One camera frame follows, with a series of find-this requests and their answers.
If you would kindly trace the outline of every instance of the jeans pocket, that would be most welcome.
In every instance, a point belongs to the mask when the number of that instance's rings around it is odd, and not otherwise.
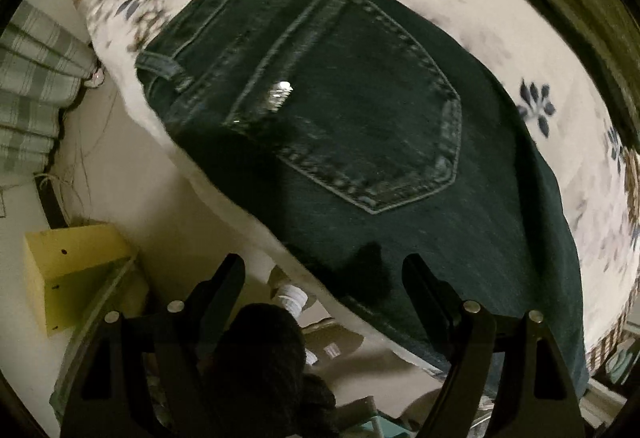
[[[456,177],[460,97],[427,50],[369,0],[311,0],[225,125],[370,214]]]

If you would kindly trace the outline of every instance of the metal rivet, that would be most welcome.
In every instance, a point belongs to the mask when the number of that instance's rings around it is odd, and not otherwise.
[[[167,306],[166,310],[169,313],[180,313],[184,310],[184,303],[182,301],[171,301]]]
[[[529,319],[533,322],[540,324],[543,320],[545,320],[545,316],[542,315],[542,312],[538,310],[531,310],[529,312]]]
[[[116,312],[115,310],[112,312],[107,313],[107,315],[104,316],[104,322],[109,323],[109,324],[113,324],[114,322],[116,322],[118,319],[120,318],[120,313]]]
[[[478,313],[480,311],[480,304],[476,301],[465,301],[462,306],[469,313]]]

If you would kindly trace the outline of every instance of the green checkered curtain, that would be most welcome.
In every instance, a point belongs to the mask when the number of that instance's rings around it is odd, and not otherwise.
[[[23,1],[0,36],[0,172],[40,172],[94,52]]]

